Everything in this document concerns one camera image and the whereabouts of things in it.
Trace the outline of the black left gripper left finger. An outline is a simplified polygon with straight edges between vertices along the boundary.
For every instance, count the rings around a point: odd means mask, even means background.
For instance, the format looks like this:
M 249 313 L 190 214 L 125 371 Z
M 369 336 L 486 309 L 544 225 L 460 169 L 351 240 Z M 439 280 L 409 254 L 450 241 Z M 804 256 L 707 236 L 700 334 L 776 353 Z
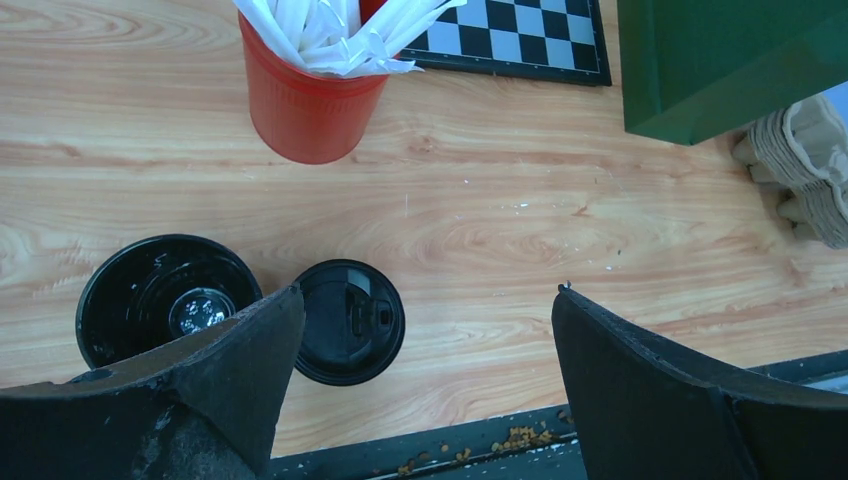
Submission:
M 303 295 L 288 286 L 68 382 L 3 389 L 2 477 L 261 477 L 304 324 Z

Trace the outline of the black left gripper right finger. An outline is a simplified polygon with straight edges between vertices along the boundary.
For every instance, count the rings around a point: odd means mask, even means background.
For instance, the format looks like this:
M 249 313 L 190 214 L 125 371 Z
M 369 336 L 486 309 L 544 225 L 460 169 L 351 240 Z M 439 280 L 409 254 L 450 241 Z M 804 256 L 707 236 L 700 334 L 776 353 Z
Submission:
M 592 479 L 843 479 L 847 354 L 737 367 L 563 285 L 551 323 Z

